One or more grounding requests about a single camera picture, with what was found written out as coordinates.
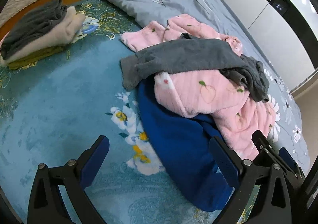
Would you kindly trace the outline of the grey sweatshirt gold print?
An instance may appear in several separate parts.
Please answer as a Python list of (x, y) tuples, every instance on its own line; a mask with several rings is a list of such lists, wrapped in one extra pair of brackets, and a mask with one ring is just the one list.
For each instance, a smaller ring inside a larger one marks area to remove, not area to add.
[(219, 70), (226, 78), (244, 86), (256, 102), (268, 102), (270, 83), (262, 62), (237, 55), (228, 42), (200, 39), (187, 33), (177, 40), (142, 49), (120, 60), (123, 86), (134, 89), (141, 80), (156, 73), (177, 74), (194, 70)]

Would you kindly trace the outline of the pink fleece pyjama garment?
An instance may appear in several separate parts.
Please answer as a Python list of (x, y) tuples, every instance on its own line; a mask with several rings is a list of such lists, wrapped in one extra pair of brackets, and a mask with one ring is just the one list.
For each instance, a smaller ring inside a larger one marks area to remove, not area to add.
[[(166, 44), (182, 33), (225, 41), (233, 53), (242, 55), (239, 39), (219, 34), (187, 14), (169, 19), (167, 28), (153, 21), (140, 31), (123, 33), (121, 41), (140, 54), (142, 49)], [(252, 134), (260, 130), (268, 135), (275, 122), (275, 111), (269, 102), (255, 102), (245, 87), (217, 70), (158, 73), (154, 80), (155, 97), (160, 105), (186, 118), (211, 114), (227, 145), (241, 159), (255, 159), (258, 150), (252, 142)]]

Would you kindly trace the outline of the dark blue garment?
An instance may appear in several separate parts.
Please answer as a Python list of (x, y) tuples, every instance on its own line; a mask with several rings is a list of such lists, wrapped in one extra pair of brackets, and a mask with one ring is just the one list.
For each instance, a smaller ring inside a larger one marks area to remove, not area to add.
[(139, 83), (138, 103), (148, 140), (182, 195), (201, 210), (223, 209), (232, 187), (209, 151), (210, 138), (220, 136), (212, 117), (184, 118), (169, 111), (156, 101), (151, 77)]

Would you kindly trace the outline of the blue floral bed blanket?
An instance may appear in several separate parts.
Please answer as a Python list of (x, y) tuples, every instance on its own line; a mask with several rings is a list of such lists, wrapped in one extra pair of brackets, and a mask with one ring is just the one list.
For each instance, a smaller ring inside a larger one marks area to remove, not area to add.
[(110, 141), (89, 199), (107, 223), (212, 223), (177, 188), (143, 129), (138, 91), (122, 85), (120, 34), (139, 29), (105, 0), (77, 2), (97, 30), (35, 66), (1, 68), (1, 188), (23, 222), (38, 165), (62, 166)]

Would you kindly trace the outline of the white black sliding wardrobe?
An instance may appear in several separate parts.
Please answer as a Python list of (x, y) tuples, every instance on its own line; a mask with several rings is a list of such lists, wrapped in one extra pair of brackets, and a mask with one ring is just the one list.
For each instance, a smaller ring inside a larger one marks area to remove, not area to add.
[(317, 12), (309, 0), (224, 0), (293, 96), (317, 81)]

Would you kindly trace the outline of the folded mustard yellow garment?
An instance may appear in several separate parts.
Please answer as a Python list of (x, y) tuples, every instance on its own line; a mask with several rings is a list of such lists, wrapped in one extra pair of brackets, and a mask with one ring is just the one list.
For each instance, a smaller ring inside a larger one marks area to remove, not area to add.
[(46, 57), (49, 57), (51, 55), (54, 55), (56, 53), (60, 53), (64, 50), (64, 46), (55, 46), (55, 47), (48, 47), (44, 48), (38, 51), (35, 51), (34, 53), (23, 57), (21, 59), (18, 59), (14, 62), (10, 62), (8, 64), (8, 68), (10, 70), (16, 70), (20, 68), (27, 68), (32, 67), (37, 64), (39, 60), (45, 59)]

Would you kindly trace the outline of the folded beige garment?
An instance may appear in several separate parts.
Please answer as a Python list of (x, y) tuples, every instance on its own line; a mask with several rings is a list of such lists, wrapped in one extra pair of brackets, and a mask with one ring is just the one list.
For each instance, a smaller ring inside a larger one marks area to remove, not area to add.
[(1, 66), (7, 66), (12, 62), (30, 57), (43, 49), (70, 44), (75, 39), (78, 31), (81, 30), (85, 19), (85, 14), (77, 13), (74, 6), (68, 7), (64, 19), (53, 27), (49, 33), (31, 41), (23, 48), (19, 48), (8, 59), (4, 59), (3, 55), (1, 55)]

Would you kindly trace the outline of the grey floral quilt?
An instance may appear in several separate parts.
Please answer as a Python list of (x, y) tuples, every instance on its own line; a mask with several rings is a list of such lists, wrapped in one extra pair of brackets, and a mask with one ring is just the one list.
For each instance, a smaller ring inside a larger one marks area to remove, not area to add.
[(132, 16), (145, 27), (151, 21), (163, 26), (168, 20), (180, 14), (188, 14), (198, 22), (213, 27), (222, 34), (236, 36), (243, 45), (243, 52), (260, 60), (269, 78), (270, 103), (274, 106), (276, 120), (269, 139), (274, 147), (286, 149), (304, 172), (310, 168), (307, 144), (303, 139), (301, 112), (283, 82), (261, 48), (253, 40), (247, 29), (223, 0), (107, 0)]

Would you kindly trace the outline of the folded dark grey garment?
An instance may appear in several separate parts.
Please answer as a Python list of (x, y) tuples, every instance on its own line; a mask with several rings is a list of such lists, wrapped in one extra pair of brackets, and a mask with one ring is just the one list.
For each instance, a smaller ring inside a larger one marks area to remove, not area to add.
[(63, 0), (51, 0), (26, 13), (10, 30), (1, 44), (1, 55), (8, 59), (19, 48), (49, 33), (67, 13)]

